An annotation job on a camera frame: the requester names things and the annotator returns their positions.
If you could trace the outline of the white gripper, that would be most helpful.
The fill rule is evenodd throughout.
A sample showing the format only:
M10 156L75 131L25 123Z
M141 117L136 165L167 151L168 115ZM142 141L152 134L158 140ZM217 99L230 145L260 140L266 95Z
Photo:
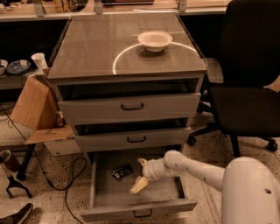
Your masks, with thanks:
M168 174L169 168L165 165L162 158L149 161L139 158L137 161L143 167L142 174L144 177L136 179L136 183L129 190L131 194L139 193L149 184L149 181L158 180Z

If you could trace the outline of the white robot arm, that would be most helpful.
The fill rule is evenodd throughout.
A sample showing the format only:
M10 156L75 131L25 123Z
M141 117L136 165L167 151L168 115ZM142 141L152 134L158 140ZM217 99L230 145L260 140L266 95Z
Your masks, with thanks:
M169 150L160 159L138 162L143 170L132 194L151 181L188 172L221 192L222 224L280 224L280 184L265 164L252 157L238 157L220 168Z

